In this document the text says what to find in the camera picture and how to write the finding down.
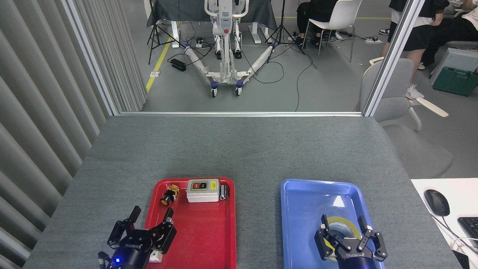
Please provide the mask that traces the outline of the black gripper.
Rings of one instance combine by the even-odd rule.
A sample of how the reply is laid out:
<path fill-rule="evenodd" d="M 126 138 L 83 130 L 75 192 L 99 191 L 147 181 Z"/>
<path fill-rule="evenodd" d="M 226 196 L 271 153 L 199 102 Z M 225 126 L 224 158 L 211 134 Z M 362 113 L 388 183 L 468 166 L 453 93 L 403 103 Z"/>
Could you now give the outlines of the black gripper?
<path fill-rule="evenodd" d="M 107 244 L 115 249 L 107 269 L 144 269 L 152 250 L 167 254 L 177 233 L 172 220 L 174 210 L 169 207 L 162 222 L 148 232 L 134 232 L 140 213 L 140 206 L 135 206 L 129 218 L 115 223 L 107 240 Z"/>
<path fill-rule="evenodd" d="M 377 269 L 374 259 L 383 262 L 388 257 L 382 234 L 374 232 L 364 216 L 359 216 L 357 221 L 363 236 L 358 246 L 352 246 L 348 251 L 345 247 L 345 218 L 321 216 L 314 240 L 322 261 L 333 259 L 338 262 L 339 269 Z M 369 240 L 374 244 L 374 252 L 366 247 Z"/>

